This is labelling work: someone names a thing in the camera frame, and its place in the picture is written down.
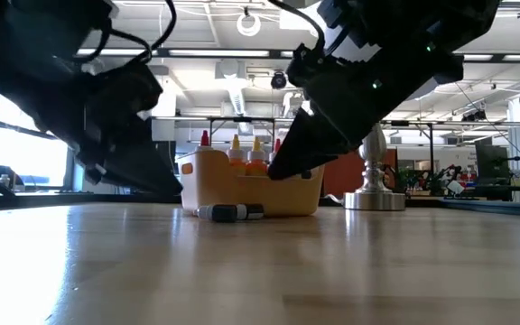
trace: table surface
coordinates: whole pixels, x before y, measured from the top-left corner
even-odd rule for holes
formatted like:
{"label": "table surface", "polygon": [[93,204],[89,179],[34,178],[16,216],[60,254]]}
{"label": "table surface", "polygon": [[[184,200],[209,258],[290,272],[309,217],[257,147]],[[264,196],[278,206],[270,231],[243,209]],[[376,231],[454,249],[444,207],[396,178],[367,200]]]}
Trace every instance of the table surface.
{"label": "table surface", "polygon": [[520,217],[0,211],[0,324],[520,324]]}

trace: bottle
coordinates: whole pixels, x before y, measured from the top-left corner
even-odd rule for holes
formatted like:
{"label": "bottle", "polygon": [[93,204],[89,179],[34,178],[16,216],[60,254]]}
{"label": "bottle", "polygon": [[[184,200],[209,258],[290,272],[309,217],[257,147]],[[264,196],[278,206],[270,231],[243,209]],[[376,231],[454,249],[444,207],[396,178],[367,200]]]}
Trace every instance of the bottle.
{"label": "bottle", "polygon": [[240,149],[240,140],[238,135],[234,135],[232,146],[226,151],[227,157],[230,160],[232,170],[236,172],[237,176],[246,175],[246,163],[244,162],[244,150]]}
{"label": "bottle", "polygon": [[9,175],[7,174],[1,174],[0,177],[0,184],[5,186],[7,189],[9,189],[9,183],[11,182],[11,179],[9,178]]}
{"label": "bottle", "polygon": [[274,151],[270,153],[270,157],[268,158],[268,161],[270,163],[272,163],[272,161],[274,160],[274,157],[278,153],[278,150],[280,150],[280,145],[281,145],[280,139],[276,139],[276,144],[274,145]]}
{"label": "bottle", "polygon": [[209,137],[208,131],[204,130],[202,133],[202,137],[200,138],[200,145],[196,147],[196,151],[209,151],[214,150],[211,146],[209,146]]}
{"label": "bottle", "polygon": [[264,216],[264,207],[261,204],[237,204],[199,207],[196,212],[198,218],[221,223],[237,221],[259,220]]}
{"label": "bottle", "polygon": [[260,139],[254,137],[252,151],[248,152],[248,164],[246,165],[246,176],[266,176],[268,166],[265,162],[266,155],[260,147]]}

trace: workbench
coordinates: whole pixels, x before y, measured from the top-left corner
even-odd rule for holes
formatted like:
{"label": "workbench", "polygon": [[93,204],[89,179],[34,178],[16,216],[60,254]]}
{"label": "workbench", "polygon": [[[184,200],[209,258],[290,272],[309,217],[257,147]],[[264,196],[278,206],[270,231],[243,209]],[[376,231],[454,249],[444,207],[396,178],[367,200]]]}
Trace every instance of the workbench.
{"label": "workbench", "polygon": [[177,205],[0,211],[0,324],[520,324],[520,217],[215,224]]}

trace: orange bottle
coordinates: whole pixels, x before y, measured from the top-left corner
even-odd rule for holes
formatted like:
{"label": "orange bottle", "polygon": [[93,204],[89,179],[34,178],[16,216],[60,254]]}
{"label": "orange bottle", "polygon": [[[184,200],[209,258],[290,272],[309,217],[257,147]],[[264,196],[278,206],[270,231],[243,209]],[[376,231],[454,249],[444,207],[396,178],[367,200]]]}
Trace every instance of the orange bottle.
{"label": "orange bottle", "polygon": [[244,150],[240,149],[240,140],[238,135],[234,135],[232,146],[226,151],[227,157],[230,159],[230,166],[238,176],[246,175],[246,163],[244,162]]}
{"label": "orange bottle", "polygon": [[266,154],[260,146],[260,139],[255,136],[252,151],[248,152],[246,176],[266,176],[268,174],[268,165],[266,165],[265,159]]}

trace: plastic bin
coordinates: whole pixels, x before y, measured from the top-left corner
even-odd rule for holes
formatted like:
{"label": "plastic bin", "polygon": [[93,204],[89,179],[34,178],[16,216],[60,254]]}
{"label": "plastic bin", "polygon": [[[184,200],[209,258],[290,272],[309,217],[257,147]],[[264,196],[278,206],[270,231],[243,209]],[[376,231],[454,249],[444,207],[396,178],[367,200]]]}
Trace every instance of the plastic bin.
{"label": "plastic bin", "polygon": [[268,177],[237,176],[228,156],[218,150],[189,153],[178,158],[181,203],[195,212],[214,204],[262,204],[268,217],[309,216],[318,208],[324,167],[312,178],[272,181]]}

